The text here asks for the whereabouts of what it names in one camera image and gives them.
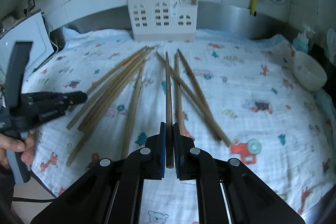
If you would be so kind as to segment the person's left hand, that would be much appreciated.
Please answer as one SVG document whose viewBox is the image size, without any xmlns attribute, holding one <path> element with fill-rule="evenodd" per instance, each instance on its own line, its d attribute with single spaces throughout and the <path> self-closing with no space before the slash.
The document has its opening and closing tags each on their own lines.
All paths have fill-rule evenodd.
<svg viewBox="0 0 336 224">
<path fill-rule="evenodd" d="M 31 165 L 34 160 L 34 130 L 30 130 L 28 138 L 20 141 L 0 133 L 0 147 L 1 147 L 1 169 L 9 170 L 9 162 L 6 156 L 6 151 L 19 152 L 21 160 L 26 165 Z"/>
</svg>

